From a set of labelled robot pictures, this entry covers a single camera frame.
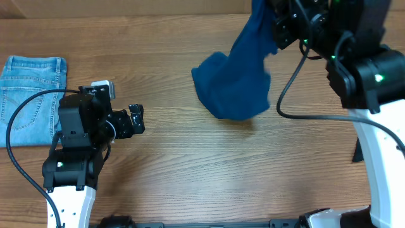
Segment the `blue polo shirt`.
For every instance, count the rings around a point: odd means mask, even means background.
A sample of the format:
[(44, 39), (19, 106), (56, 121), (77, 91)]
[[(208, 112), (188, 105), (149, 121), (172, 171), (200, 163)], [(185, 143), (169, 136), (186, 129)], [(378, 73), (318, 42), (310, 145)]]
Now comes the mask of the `blue polo shirt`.
[(265, 58), (277, 54), (265, 0), (252, 1), (252, 13), (229, 54), (215, 52), (191, 70), (197, 97), (217, 119), (245, 121), (270, 107), (271, 77)]

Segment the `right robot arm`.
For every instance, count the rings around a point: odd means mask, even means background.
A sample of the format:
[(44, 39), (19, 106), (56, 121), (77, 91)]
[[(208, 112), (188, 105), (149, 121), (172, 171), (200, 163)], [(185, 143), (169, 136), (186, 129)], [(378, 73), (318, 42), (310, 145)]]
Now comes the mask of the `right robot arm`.
[(304, 60), (326, 60), (330, 87), (357, 133), (353, 160), (364, 162), (371, 203), (317, 209), (294, 227), (404, 226), (404, 55), (382, 44), (389, 0), (269, 1), (280, 49), (295, 41)]

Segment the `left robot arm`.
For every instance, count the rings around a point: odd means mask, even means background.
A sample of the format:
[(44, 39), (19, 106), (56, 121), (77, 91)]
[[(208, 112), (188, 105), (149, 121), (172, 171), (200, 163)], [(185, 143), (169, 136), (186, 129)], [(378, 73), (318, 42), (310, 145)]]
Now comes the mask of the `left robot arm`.
[(108, 81), (80, 87), (59, 102), (61, 130), (42, 165), (48, 204), (48, 227), (88, 227), (96, 198), (98, 176), (117, 139), (145, 131), (144, 107), (131, 104), (115, 111), (115, 92)]

